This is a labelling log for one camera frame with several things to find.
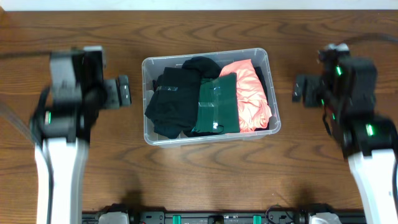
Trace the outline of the black cloth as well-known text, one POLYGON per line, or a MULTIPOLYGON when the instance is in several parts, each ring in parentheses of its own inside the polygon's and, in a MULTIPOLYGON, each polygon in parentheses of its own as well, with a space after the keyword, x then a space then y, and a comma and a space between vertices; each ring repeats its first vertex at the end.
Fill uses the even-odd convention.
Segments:
POLYGON ((155 82, 156 89, 145 115, 154 124, 154 132, 175 139, 196 125, 201 75, 183 68, 164 68, 155 82))

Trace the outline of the pink shirt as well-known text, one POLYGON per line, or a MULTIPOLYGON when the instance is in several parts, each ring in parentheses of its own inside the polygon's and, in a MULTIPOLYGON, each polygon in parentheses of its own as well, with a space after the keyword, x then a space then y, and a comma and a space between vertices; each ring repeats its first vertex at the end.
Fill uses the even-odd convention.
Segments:
POLYGON ((241 133, 268 127, 272 111, 251 59, 235 61, 224 66, 220 77, 236 74, 236 97, 241 133))

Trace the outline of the dark green shirt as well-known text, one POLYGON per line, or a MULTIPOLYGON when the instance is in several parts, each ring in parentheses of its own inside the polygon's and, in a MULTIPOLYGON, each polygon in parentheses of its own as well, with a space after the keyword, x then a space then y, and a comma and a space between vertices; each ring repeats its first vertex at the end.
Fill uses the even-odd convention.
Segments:
POLYGON ((185 135, 211 136, 240 132, 236 95, 237 74, 201 81, 196 125, 185 135))

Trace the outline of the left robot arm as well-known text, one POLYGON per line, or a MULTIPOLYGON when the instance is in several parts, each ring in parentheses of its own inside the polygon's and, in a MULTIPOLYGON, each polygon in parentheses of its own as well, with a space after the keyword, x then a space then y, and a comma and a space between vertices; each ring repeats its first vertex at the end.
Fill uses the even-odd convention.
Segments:
POLYGON ((52 83, 30 119, 38 174, 37 223, 81 223, 91 129, 101 110, 131 105, 125 75, 106 80, 101 46, 51 52, 52 83))

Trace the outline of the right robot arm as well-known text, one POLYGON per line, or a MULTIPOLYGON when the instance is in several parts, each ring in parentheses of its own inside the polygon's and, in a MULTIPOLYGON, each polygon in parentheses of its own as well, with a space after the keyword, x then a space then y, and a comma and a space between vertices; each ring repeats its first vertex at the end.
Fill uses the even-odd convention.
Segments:
POLYGON ((323 58, 305 77, 305 106, 321 106, 327 133, 348 161, 367 223, 397 223, 397 128, 375 112, 377 68, 367 58, 323 58))

